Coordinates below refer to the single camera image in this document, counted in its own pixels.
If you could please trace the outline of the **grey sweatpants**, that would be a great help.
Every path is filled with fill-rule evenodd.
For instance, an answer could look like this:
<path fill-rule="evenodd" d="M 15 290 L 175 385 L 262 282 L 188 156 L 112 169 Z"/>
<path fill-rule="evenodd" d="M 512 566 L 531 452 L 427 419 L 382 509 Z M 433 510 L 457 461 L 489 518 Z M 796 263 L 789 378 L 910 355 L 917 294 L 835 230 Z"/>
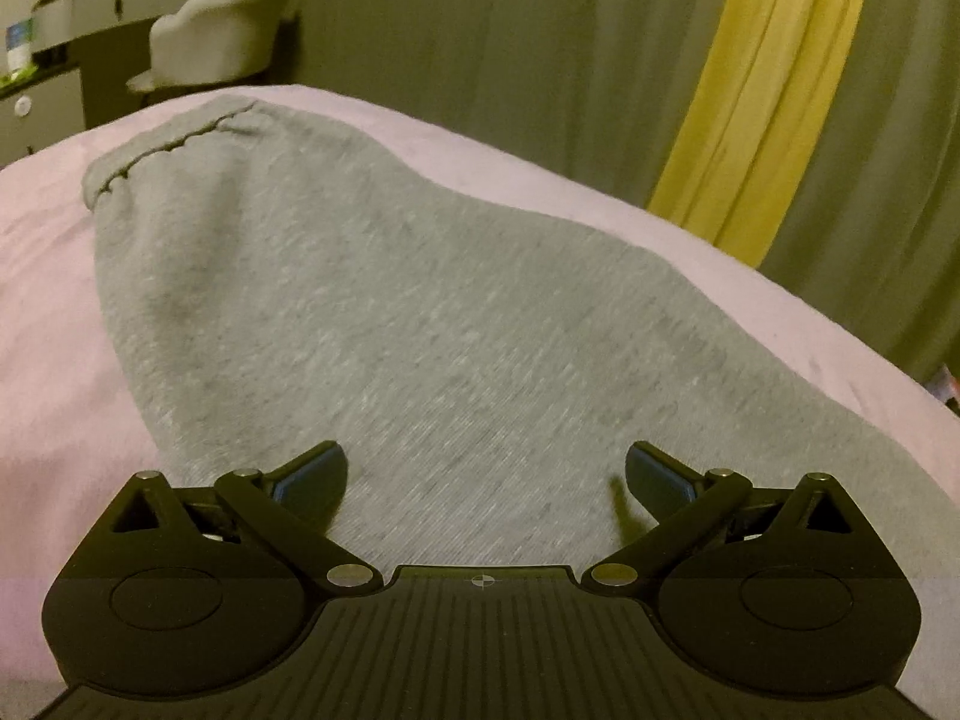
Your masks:
<path fill-rule="evenodd" d="M 460 193 L 379 138 L 221 96 L 89 166 L 104 323 L 178 483 L 325 439 L 306 518 L 381 569 L 584 569 L 651 527 L 631 442 L 760 483 L 839 477 L 923 603 L 911 699 L 958 712 L 958 509 L 892 439 L 918 383 L 776 284 L 558 177 Z"/>

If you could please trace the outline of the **pink fleece bed blanket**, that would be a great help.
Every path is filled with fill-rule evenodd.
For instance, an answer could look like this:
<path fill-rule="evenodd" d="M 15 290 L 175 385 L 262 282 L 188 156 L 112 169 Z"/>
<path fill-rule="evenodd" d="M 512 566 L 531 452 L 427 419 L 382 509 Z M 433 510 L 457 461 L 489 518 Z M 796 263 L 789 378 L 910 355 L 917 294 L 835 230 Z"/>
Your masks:
<path fill-rule="evenodd" d="M 307 86 L 264 101 L 363 130 L 433 181 L 587 224 L 672 262 L 745 332 L 908 452 L 928 502 L 958 502 L 958 422 L 918 383 L 784 289 L 672 224 L 427 122 Z M 194 107 L 181 98 L 68 138 L 2 172 L 2 712 L 29 718 L 62 689 L 39 614 L 89 525 L 155 447 L 99 317 L 91 161 Z"/>

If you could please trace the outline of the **white curved dressing table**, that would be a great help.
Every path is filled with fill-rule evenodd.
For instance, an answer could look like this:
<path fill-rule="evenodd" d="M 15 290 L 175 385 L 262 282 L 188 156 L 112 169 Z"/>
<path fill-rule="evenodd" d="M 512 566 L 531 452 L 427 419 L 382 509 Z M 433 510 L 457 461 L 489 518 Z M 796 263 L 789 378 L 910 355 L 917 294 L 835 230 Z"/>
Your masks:
<path fill-rule="evenodd" d="M 29 82 L 2 93 L 2 163 L 130 114 L 127 80 L 149 66 L 153 21 L 187 0 L 49 0 L 32 12 Z"/>

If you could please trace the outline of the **white shell-shaped chair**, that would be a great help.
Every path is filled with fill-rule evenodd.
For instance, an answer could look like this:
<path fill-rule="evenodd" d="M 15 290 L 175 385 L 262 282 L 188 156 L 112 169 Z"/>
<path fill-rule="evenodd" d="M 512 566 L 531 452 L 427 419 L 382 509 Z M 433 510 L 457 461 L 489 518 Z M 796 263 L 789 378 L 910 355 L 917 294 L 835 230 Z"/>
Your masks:
<path fill-rule="evenodd" d="M 218 86 L 267 70 L 291 0 L 187 0 L 149 30 L 149 69 L 127 89 Z"/>

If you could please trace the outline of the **grey-green curtain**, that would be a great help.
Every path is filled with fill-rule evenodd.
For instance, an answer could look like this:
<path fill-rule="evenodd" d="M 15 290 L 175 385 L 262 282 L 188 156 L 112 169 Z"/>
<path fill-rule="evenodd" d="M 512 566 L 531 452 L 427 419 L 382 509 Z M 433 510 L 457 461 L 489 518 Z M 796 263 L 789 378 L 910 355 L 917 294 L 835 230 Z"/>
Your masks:
<path fill-rule="evenodd" d="M 647 210 L 724 2 L 299 0 L 291 76 Z M 864 0 L 754 268 L 914 377 L 957 364 L 958 0 Z"/>

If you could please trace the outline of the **yellow curtain panel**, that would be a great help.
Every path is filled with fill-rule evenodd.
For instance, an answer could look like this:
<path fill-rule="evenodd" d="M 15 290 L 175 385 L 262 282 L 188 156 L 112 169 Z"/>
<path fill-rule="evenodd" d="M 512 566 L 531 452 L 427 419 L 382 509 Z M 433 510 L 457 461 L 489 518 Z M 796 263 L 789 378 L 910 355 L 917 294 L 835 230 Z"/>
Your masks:
<path fill-rule="evenodd" d="M 759 266 L 793 204 L 864 0 L 726 0 L 647 210 Z"/>

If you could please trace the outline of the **white bottle on dresser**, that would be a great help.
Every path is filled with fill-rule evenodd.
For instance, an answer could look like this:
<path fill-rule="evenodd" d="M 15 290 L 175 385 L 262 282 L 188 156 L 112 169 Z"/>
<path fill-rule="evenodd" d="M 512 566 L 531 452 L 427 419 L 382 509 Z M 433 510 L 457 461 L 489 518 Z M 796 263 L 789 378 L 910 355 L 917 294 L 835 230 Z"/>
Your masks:
<path fill-rule="evenodd" d="M 5 31 L 7 67 L 10 75 L 18 75 L 32 67 L 32 20 L 16 21 Z"/>

